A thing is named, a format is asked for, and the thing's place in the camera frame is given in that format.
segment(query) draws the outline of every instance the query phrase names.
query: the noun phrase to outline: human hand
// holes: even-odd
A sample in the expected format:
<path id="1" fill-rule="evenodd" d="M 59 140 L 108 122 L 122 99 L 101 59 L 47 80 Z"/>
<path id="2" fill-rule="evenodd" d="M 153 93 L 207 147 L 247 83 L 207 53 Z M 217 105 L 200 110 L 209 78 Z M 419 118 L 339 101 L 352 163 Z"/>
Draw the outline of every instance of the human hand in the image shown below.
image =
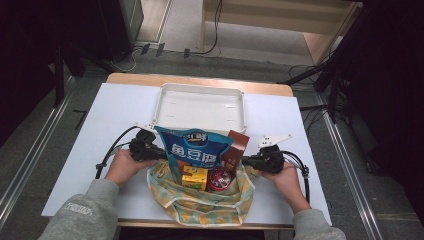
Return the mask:
<path id="1" fill-rule="evenodd" d="M 300 189 L 297 168 L 293 164 L 285 162 L 283 170 L 277 174 L 267 172 L 262 172 L 261 174 L 274 184 L 277 190 L 283 195 L 284 199 L 289 203 L 294 214 L 306 209 L 311 209 L 311 206 L 308 201 L 306 201 Z"/>
<path id="2" fill-rule="evenodd" d="M 115 154 L 105 179 L 116 183 L 121 188 L 139 170 L 151 167 L 156 162 L 156 160 L 135 161 L 128 149 L 121 149 Z"/>

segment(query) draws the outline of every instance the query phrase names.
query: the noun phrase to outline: white plastic container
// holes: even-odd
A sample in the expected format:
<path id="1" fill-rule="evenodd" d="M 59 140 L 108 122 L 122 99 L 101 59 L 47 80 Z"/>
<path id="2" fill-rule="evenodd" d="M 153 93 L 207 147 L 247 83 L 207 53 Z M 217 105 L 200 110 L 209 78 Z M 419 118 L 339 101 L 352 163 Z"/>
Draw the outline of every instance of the white plastic container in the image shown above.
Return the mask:
<path id="1" fill-rule="evenodd" d="M 164 84 L 153 125 L 228 135 L 230 130 L 246 132 L 243 92 L 233 88 L 215 88 L 184 84 Z"/>

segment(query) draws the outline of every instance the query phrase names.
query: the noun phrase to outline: gray sleeve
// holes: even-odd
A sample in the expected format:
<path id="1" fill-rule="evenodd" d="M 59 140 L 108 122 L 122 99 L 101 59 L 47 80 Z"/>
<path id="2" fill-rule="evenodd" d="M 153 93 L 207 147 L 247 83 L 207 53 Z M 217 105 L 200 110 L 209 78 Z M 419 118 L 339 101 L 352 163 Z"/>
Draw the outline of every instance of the gray sleeve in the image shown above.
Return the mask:
<path id="1" fill-rule="evenodd" d="M 39 239 L 112 239 L 118 192 L 118 185 L 109 180 L 93 180 L 85 195 L 75 195 L 62 205 Z"/>
<path id="2" fill-rule="evenodd" d="M 298 212 L 293 217 L 295 240 L 346 239 L 338 228 L 331 227 L 321 210 L 310 209 Z"/>

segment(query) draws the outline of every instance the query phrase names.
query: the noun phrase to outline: snack bag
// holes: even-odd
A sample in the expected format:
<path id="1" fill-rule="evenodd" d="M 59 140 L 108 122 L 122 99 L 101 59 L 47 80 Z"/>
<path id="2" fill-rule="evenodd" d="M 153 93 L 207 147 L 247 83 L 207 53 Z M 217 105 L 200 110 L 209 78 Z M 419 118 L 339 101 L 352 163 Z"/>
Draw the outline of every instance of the snack bag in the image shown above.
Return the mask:
<path id="1" fill-rule="evenodd" d="M 181 184 L 184 166 L 211 169 L 221 165 L 221 156 L 233 139 L 200 129 L 172 130 L 155 126 L 168 158 L 174 181 Z"/>

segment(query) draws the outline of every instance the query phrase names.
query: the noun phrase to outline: wooden table edge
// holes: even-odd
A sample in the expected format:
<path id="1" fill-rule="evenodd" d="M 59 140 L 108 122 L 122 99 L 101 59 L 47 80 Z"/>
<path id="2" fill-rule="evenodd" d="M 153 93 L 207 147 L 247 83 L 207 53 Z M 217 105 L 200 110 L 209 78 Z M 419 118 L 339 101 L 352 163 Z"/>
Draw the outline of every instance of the wooden table edge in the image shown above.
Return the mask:
<path id="1" fill-rule="evenodd" d="M 152 221 L 133 221 L 133 220 L 118 220 L 119 227 L 149 227 L 149 228 L 186 228 L 199 229 L 199 227 L 184 226 L 172 220 L 152 220 Z M 207 229 L 228 229 L 228 230 L 294 230 L 292 224 L 255 224 L 244 223 L 240 226 L 227 227 L 208 227 Z"/>
<path id="2" fill-rule="evenodd" d="M 251 82 L 245 80 L 173 76 L 160 74 L 112 73 L 106 83 L 162 86 L 166 83 L 188 84 L 208 87 L 237 88 L 244 93 L 293 97 L 290 86 L 277 83 Z"/>

